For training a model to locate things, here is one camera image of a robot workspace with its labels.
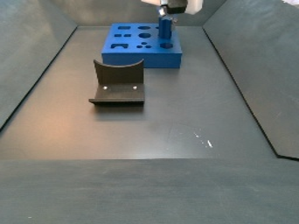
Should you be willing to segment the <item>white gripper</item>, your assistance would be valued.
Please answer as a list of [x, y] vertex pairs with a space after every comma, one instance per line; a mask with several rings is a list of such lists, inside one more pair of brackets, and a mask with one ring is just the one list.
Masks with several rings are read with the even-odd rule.
[[140, 0], [147, 4], [158, 7], [159, 17], [166, 17], [170, 14], [196, 14], [202, 10], [203, 0]]

